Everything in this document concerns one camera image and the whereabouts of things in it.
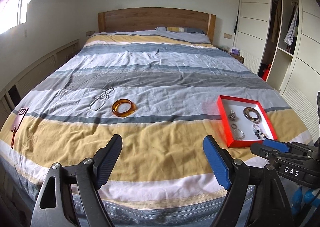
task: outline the wall socket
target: wall socket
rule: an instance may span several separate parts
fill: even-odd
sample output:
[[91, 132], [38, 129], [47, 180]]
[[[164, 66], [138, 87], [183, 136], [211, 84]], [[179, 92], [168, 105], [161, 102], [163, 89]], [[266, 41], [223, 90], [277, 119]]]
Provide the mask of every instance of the wall socket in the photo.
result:
[[225, 34], [223, 35], [223, 37], [224, 37], [224, 38], [227, 38], [227, 39], [232, 39], [232, 35], [231, 35], [231, 34], [226, 34], [226, 33], [225, 33]]
[[91, 36], [91, 35], [93, 35], [95, 33], [95, 31], [94, 30], [92, 30], [92, 31], [88, 31], [87, 32], [87, 36]]

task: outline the bed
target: bed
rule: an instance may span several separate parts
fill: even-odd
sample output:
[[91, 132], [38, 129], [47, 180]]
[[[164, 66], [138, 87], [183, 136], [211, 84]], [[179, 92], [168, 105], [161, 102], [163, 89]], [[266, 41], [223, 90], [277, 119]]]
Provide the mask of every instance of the bed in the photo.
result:
[[[99, 33], [28, 93], [0, 132], [0, 161], [31, 207], [54, 162], [78, 164], [119, 134], [122, 152], [108, 183], [99, 190], [113, 222], [209, 226], [226, 191], [203, 153], [203, 138], [212, 135], [233, 158], [248, 165], [266, 164], [249, 148], [226, 147], [216, 106], [219, 95], [258, 100], [279, 141], [311, 141], [278, 92], [212, 45], [215, 15], [133, 8], [99, 13], [98, 24]], [[154, 30], [158, 26], [198, 28], [207, 36]], [[90, 110], [94, 98], [111, 87], [104, 105]], [[137, 107], [128, 117], [111, 111], [121, 98]], [[21, 107], [29, 110], [11, 149], [10, 127]], [[77, 189], [72, 190], [81, 218]], [[250, 187], [246, 203], [252, 191]]]

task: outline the metal screw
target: metal screw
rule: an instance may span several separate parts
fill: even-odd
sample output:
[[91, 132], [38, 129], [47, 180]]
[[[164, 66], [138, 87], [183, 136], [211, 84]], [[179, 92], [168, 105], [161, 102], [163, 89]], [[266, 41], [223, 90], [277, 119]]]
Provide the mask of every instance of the metal screw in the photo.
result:
[[92, 158], [85, 158], [84, 160], [83, 160], [83, 163], [85, 164], [85, 165], [88, 165], [88, 164], [90, 164], [92, 162]]
[[58, 167], [59, 167], [59, 163], [54, 163], [54, 164], [51, 166], [52, 169], [57, 169]]
[[239, 158], [234, 159], [233, 162], [238, 166], [242, 165], [242, 163], [243, 163], [243, 161], [241, 159], [239, 159]]
[[270, 171], [272, 171], [274, 169], [273, 165], [267, 164], [266, 168]]

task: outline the brown bangle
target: brown bangle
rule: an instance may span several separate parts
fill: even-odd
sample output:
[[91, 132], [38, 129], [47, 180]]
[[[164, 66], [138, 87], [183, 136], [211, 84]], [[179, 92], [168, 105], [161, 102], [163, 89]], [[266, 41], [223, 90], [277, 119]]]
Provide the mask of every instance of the brown bangle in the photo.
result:
[[[123, 103], [129, 103], [131, 105], [130, 109], [128, 109], [125, 112], [117, 112], [117, 108]], [[119, 99], [112, 105], [112, 113], [118, 117], [127, 117], [128, 115], [132, 114], [135, 110], [135, 104], [128, 99]]]

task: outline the jewelry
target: jewelry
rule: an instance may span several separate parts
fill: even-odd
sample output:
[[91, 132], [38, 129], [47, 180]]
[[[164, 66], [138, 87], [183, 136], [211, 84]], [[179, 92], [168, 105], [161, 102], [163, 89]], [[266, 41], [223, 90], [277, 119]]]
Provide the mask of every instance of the jewelry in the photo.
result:
[[[118, 112], [117, 108], [123, 103], [129, 103], [130, 109], [128, 109], [125, 112]], [[127, 117], [128, 115], [132, 114], [135, 110], [136, 110], [135, 104], [128, 99], [119, 99], [112, 105], [112, 113], [118, 117]]]
[[244, 139], [244, 133], [243, 133], [242, 130], [240, 130], [240, 129], [235, 129], [233, 132], [234, 132], [234, 134], [236, 135], [236, 140], [243, 140], [243, 139]]
[[229, 119], [232, 121], [236, 120], [236, 114], [233, 110], [230, 111], [229, 115], [228, 115]]
[[266, 134], [261, 131], [261, 128], [258, 125], [253, 124], [252, 127], [253, 127], [253, 132], [258, 139], [262, 139], [262, 138], [265, 139], [267, 137]]
[[[257, 115], [256, 118], [253, 118], [249, 115], [249, 112], [253, 112], [255, 115]], [[244, 108], [243, 110], [243, 115], [250, 121], [254, 122], [254, 123], [259, 123], [261, 121], [261, 116], [259, 114], [259, 112], [254, 109], [254, 108], [251, 108], [251, 107], [246, 107]]]
[[[109, 88], [109, 89], [106, 89], [102, 95], [96, 96], [96, 97], [94, 98], [94, 100], [90, 103], [89, 109], [90, 109], [91, 111], [97, 111], [98, 109], [101, 109], [102, 106], [106, 103], [107, 99], [109, 98], [109, 94], [110, 94], [113, 90], [114, 90], [114, 88], [111, 87], [111, 88]], [[92, 109], [92, 108], [91, 108], [92, 105], [95, 104], [95, 102], [96, 102], [97, 100], [102, 99], [102, 98], [104, 98], [104, 101], [103, 101], [102, 105], [101, 105], [99, 108], [97, 108], [97, 109]]]

